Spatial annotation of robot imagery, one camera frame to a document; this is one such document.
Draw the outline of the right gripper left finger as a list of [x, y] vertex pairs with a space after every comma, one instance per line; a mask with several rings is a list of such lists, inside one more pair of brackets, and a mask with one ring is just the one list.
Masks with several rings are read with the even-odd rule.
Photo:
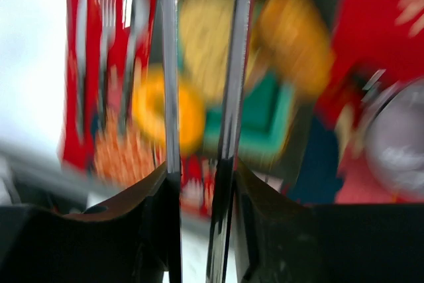
[[175, 182], [161, 165], [83, 213], [3, 206], [1, 281], [181, 282]]

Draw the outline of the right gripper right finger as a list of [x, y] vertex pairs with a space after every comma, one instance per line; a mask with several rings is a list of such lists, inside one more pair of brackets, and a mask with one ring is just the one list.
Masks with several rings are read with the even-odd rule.
[[421, 204], [300, 205], [235, 172], [239, 282], [422, 282]]

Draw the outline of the metal serving tongs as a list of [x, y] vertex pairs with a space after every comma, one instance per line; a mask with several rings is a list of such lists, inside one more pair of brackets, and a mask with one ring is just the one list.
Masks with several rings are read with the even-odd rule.
[[[174, 188], [174, 193], [178, 194], [181, 180], [178, 131], [178, 0], [161, 0], [161, 3], [166, 168], [167, 179]], [[253, 0], [235, 0], [234, 5], [209, 233], [207, 282], [224, 282], [226, 279], [233, 209], [233, 181], [239, 148], [244, 75], [248, 60], [250, 14], [253, 4]]]

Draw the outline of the glazed donut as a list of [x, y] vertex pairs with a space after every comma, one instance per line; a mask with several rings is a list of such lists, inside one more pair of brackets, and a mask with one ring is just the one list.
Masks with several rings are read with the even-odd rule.
[[[178, 78], [178, 115], [180, 153], [195, 152], [203, 140], [206, 108], [202, 97], [183, 76]], [[165, 146], [164, 71], [161, 64], [151, 64], [132, 93], [132, 117], [143, 135]]]

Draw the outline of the pale bread slice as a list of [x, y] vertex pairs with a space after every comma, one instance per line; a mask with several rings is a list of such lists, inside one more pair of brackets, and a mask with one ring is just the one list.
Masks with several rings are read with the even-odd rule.
[[329, 30], [312, 0], [266, 0], [253, 43], [284, 81], [315, 100], [331, 78], [335, 53]]

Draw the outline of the brown bread slice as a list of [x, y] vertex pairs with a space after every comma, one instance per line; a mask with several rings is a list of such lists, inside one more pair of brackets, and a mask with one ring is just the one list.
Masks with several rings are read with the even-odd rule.
[[208, 105], [222, 103], [235, 0], [182, 0], [182, 69]]

